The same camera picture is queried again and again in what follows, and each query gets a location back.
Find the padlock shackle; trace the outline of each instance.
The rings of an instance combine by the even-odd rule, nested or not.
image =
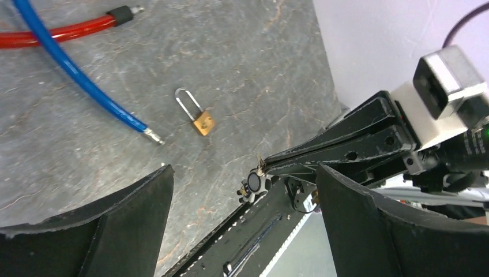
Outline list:
[[[196,101],[196,99],[194,98],[192,93],[190,93],[190,91],[188,89],[186,89],[186,88],[177,88],[176,89],[176,91],[175,91],[176,101],[178,102],[178,104],[180,104],[180,106],[187,113],[187,115],[190,117],[190,119],[192,119],[192,121],[195,121],[195,118],[190,114],[190,112],[187,110],[187,108],[183,105],[182,101],[178,97],[178,94],[180,93],[180,91],[185,91],[187,93],[187,95],[190,97],[190,99],[192,99],[192,101],[194,102],[194,104],[197,106],[197,108],[200,110],[201,113],[203,113],[204,110],[202,109],[202,107],[199,105],[199,103]]]

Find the padlock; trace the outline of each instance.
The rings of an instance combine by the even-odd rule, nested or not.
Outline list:
[[[178,98],[178,93],[180,93],[180,91],[185,91],[187,93],[187,95],[190,97],[190,99],[192,99],[194,104],[197,106],[197,108],[200,110],[201,113],[197,117],[197,119],[195,119],[190,114],[190,112],[187,110],[187,108],[183,105],[180,98]],[[190,93],[190,91],[188,91],[186,88],[178,88],[175,91],[175,99],[180,104],[182,109],[187,113],[187,115],[190,117],[190,119],[192,119],[192,122],[193,122],[195,128],[199,131],[199,133],[203,136],[207,136],[207,134],[210,132],[210,130],[212,130],[212,128],[214,128],[214,125],[216,124],[214,119],[210,116],[210,113],[208,111],[202,109],[202,107],[199,105],[199,103],[197,103],[197,101],[194,98],[194,96],[192,95],[192,93]]]

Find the granite countertop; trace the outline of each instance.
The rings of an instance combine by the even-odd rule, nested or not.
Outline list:
[[[51,28],[146,8],[63,48],[166,144],[109,115],[42,48],[1,50],[0,226],[39,223],[172,164],[161,276],[238,206],[257,154],[304,142],[340,113],[311,0],[33,2]],[[0,18],[0,31],[27,30],[10,1]],[[208,136],[176,103],[181,86],[216,120]]]

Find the brass padlock body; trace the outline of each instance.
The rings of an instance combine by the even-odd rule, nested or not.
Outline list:
[[[216,122],[210,116],[210,113],[206,110],[199,115],[199,117],[194,121],[195,128],[199,131],[199,133],[203,136],[207,136],[207,134],[214,128]]]

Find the blue cable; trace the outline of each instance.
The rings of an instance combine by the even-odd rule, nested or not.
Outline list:
[[[59,44],[51,37],[48,29],[44,26],[28,0],[13,0],[13,3],[41,45],[83,90],[122,122],[140,133],[145,133],[158,143],[163,144],[163,141],[146,124],[132,116],[123,107],[108,97],[78,68],[63,49],[61,49]]]

